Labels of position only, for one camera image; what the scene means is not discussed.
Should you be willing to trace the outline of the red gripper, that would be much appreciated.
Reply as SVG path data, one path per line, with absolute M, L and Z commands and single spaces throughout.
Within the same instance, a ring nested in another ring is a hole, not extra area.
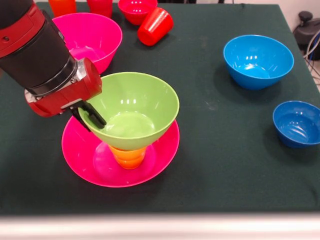
M 41 117 L 62 114 L 71 105 L 79 102 L 79 107 L 87 112 L 88 118 L 98 128 L 103 129 L 107 122 L 87 100 L 102 92 L 102 80 L 93 62 L 85 57 L 77 62 L 75 76 L 62 88 L 46 96 L 35 96 L 28 90 L 24 97 L 29 107 Z M 77 107 L 70 107 L 72 116 L 88 131 L 91 130 L 82 120 Z

